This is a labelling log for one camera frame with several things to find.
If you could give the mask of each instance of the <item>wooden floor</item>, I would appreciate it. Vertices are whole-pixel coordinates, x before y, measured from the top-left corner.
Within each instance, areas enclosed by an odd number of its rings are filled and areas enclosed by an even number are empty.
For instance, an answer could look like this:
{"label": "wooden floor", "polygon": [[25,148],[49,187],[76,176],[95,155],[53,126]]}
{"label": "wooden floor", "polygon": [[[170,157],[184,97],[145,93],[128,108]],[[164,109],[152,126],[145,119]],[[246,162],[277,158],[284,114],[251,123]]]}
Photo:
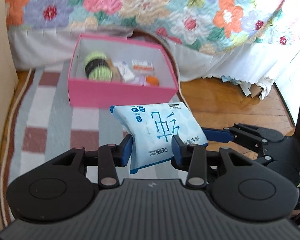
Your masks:
{"label": "wooden floor", "polygon": [[[293,132],[293,125],[275,88],[260,100],[245,97],[239,86],[206,78],[182,83],[181,91],[195,119],[203,127],[223,129],[239,122],[276,129],[284,135]],[[216,151],[222,145],[226,144],[209,142],[208,149]],[[255,153],[235,143],[227,145],[256,158]]]}

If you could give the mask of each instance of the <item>floral quilt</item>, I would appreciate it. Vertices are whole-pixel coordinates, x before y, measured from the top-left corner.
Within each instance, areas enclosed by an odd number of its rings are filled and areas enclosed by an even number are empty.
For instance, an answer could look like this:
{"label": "floral quilt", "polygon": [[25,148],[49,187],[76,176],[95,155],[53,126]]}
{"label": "floral quilt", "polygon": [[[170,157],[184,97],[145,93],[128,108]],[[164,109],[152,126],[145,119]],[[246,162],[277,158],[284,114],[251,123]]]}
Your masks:
{"label": "floral quilt", "polygon": [[6,14],[8,28],[126,26],[157,33],[201,52],[215,53],[256,37],[256,42],[291,42],[290,37],[279,35],[270,41],[258,35],[266,33],[269,23],[275,25],[283,1],[6,0]]}

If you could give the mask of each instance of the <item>open box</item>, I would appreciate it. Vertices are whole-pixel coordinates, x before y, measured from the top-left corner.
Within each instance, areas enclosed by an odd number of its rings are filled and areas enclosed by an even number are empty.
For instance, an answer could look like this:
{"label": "open box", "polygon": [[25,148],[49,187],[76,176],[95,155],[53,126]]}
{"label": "open box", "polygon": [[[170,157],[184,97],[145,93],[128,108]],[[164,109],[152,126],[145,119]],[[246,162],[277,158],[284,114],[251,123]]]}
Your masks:
{"label": "open box", "polygon": [[[153,63],[160,85],[140,86],[124,82],[89,81],[84,59],[93,52],[104,52],[112,62],[146,60]],[[159,44],[132,39],[81,34],[68,73],[69,101],[72,107],[109,108],[112,105],[145,105],[168,103],[178,91],[171,62]]]}

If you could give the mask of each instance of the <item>wet wipes package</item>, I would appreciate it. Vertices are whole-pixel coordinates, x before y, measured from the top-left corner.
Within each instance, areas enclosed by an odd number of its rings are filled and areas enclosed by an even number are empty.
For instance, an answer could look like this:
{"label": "wet wipes package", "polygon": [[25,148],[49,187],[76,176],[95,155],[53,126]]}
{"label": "wet wipes package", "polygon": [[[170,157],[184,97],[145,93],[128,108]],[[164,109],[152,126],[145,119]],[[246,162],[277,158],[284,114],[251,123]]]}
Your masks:
{"label": "wet wipes package", "polygon": [[200,125],[184,103],[111,106],[111,113],[133,136],[130,174],[173,157],[171,138],[208,145]]}

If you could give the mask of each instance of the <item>orange ball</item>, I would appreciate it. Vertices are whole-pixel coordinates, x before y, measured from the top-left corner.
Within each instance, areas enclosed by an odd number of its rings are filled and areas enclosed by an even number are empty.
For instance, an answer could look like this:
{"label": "orange ball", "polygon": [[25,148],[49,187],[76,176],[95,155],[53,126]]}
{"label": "orange ball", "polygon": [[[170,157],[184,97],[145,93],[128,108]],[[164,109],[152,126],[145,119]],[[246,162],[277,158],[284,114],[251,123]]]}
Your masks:
{"label": "orange ball", "polygon": [[153,86],[159,86],[159,80],[155,76],[147,76],[146,81]]}

